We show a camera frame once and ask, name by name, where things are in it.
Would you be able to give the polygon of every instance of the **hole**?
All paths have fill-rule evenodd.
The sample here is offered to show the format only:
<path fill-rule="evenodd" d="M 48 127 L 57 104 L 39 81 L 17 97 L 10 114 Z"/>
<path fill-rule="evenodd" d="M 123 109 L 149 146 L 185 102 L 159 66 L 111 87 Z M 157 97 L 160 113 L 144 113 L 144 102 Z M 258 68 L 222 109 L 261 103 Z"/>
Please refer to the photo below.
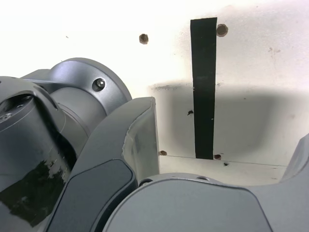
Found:
<path fill-rule="evenodd" d="M 213 157 L 215 158 L 215 160 L 221 160 L 221 155 L 219 155 L 219 154 L 218 155 L 214 155 Z"/>
<path fill-rule="evenodd" d="M 101 91 L 102 89 L 104 89 L 104 87 L 105 81 L 102 78 L 98 78 L 92 83 L 92 89 L 95 92 Z"/>
<path fill-rule="evenodd" d="M 5 120 L 5 119 L 10 118 L 11 116 L 12 116 L 12 114 L 11 114 L 11 113 L 8 113 L 8 114 L 5 114 L 5 115 L 2 115 L 2 116 L 0 117 L 0 119 L 1 119 L 1 120 Z"/>
<path fill-rule="evenodd" d="M 149 41 L 148 35 L 147 34 L 142 34 L 140 35 L 140 43 L 141 44 L 147 44 Z"/>
<path fill-rule="evenodd" d="M 225 24 L 219 24 L 217 27 L 217 36 L 224 37 L 228 32 L 228 28 Z"/>
<path fill-rule="evenodd" d="M 199 176 L 197 177 L 197 179 L 210 181 L 207 177 L 204 176 Z"/>
<path fill-rule="evenodd" d="M 139 187 L 143 186 L 143 185 L 146 185 L 148 183 L 152 182 L 151 179 L 143 179 L 140 184 L 139 184 Z"/>
<path fill-rule="evenodd" d="M 159 152 L 159 155 L 160 155 L 160 156 L 167 156 L 168 153 L 167 153 L 166 151 L 160 151 L 160 152 Z"/>
<path fill-rule="evenodd" d="M 30 98 L 31 98 L 31 96 L 26 96 L 26 97 L 23 98 L 23 100 L 28 100 Z"/>

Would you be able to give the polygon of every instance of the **metal bolt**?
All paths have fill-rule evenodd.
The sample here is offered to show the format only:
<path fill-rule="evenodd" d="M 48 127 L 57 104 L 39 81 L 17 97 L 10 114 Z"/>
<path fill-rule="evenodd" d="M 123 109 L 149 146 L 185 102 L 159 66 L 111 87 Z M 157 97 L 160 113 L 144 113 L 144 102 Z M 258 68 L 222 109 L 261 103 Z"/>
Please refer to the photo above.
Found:
<path fill-rule="evenodd" d="M 148 184 L 149 184 L 149 182 L 145 182 L 141 186 L 148 185 Z"/>
<path fill-rule="evenodd" d="M 99 88 L 103 89 L 105 87 L 105 81 L 102 79 L 102 78 L 99 78 L 97 81 L 96 81 L 96 84 Z"/>
<path fill-rule="evenodd" d="M 1 120 L 3 120 L 3 119 L 8 119 L 8 118 L 10 118 L 12 116 L 12 114 L 11 113 L 8 113 L 8 114 L 5 114 L 5 115 L 2 115 L 1 117 L 0 117 L 0 119 Z"/>

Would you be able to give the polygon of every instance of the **black tape strip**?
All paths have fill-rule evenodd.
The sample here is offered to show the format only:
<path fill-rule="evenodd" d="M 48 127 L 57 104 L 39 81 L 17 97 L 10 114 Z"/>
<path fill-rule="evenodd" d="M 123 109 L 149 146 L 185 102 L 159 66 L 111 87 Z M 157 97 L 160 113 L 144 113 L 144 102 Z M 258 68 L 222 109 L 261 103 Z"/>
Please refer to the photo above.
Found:
<path fill-rule="evenodd" d="M 217 18 L 191 20 L 195 153 L 213 159 Z"/>

